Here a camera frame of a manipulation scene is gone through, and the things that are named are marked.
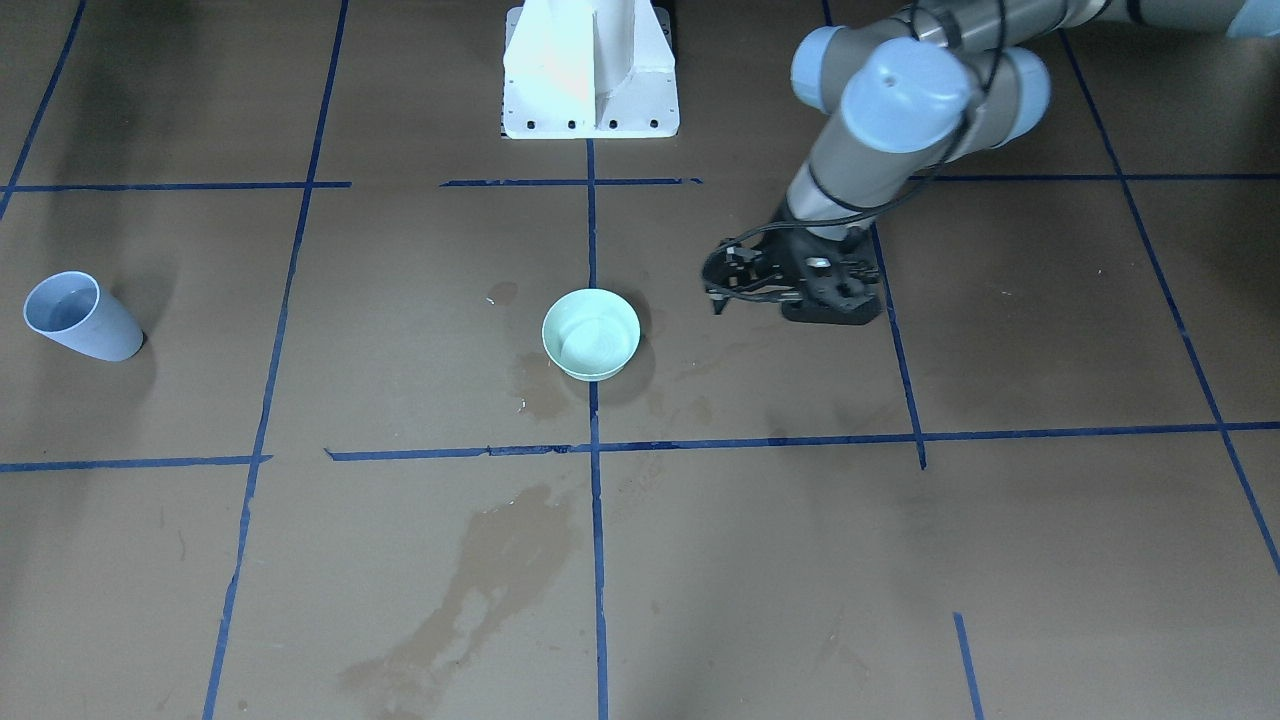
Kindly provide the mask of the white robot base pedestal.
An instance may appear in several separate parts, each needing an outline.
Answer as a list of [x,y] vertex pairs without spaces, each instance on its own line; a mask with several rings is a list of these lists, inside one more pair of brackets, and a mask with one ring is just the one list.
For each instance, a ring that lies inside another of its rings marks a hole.
[[672,1],[524,1],[506,13],[502,61],[507,138],[678,133]]

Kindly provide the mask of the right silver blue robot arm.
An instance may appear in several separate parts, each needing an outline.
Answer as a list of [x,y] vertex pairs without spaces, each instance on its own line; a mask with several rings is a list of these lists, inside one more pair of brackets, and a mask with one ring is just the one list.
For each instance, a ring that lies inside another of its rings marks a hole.
[[701,268],[714,314],[765,304],[791,322],[864,325],[883,309],[870,233],[945,164],[997,149],[1046,114],[1051,81],[1028,40],[1094,20],[1274,37],[1275,1],[913,1],[873,24],[824,26],[790,79],[826,126],[772,220]]

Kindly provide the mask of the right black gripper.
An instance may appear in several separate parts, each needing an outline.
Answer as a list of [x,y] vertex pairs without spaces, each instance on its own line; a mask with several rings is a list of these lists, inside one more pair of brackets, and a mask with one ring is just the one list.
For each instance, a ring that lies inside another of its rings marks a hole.
[[788,322],[865,325],[883,311],[881,268],[870,233],[851,228],[835,241],[805,229],[771,233],[771,255],[727,240],[701,266],[712,313],[731,301],[782,304]]

